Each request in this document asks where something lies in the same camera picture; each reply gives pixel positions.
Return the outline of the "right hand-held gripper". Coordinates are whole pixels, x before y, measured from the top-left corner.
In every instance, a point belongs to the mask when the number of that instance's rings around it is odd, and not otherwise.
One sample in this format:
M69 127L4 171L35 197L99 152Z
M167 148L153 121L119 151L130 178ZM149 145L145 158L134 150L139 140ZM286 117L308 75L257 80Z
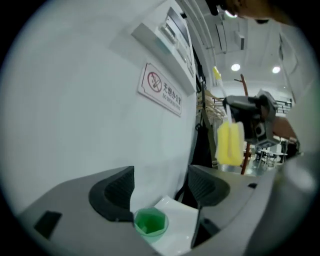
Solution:
M261 89L254 97L229 95L223 99L222 105L225 110L229 105L234 121L243 124L246 141L256 141L259 148L279 143L273 133L278 104L269 92Z

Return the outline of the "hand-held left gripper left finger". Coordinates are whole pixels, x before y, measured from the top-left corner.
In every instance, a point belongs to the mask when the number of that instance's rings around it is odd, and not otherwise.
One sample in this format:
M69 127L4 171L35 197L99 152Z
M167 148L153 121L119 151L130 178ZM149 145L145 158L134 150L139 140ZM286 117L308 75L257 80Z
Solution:
M134 174L125 166L65 181L18 220L51 256L155 256L134 226Z

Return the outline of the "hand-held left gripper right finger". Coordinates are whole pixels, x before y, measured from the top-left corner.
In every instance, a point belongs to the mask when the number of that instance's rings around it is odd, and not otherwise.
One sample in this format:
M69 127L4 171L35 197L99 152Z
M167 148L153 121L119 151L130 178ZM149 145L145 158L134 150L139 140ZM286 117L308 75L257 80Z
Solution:
M267 207L276 172L241 175L190 165L188 188L198 203L188 256L244 256Z

